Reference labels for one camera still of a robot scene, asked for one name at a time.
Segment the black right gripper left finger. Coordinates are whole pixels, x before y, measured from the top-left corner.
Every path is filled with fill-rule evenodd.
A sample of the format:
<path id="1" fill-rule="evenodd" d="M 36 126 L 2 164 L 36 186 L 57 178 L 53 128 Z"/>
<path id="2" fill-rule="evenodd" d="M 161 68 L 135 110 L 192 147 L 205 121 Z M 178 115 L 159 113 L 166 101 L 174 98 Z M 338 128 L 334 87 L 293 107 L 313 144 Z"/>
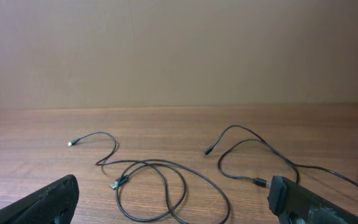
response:
<path id="1" fill-rule="evenodd" d="M 0 224 L 70 224 L 79 196 L 76 177 L 66 175 L 0 209 Z"/>

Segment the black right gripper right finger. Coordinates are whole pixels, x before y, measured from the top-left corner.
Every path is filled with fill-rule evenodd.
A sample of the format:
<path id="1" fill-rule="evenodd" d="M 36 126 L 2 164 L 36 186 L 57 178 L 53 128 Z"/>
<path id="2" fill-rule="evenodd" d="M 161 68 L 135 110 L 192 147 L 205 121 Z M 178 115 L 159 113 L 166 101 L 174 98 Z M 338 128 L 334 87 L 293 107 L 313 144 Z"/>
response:
<path id="1" fill-rule="evenodd" d="M 272 178 L 268 205 L 281 224 L 358 224 L 358 216 L 282 176 Z"/>

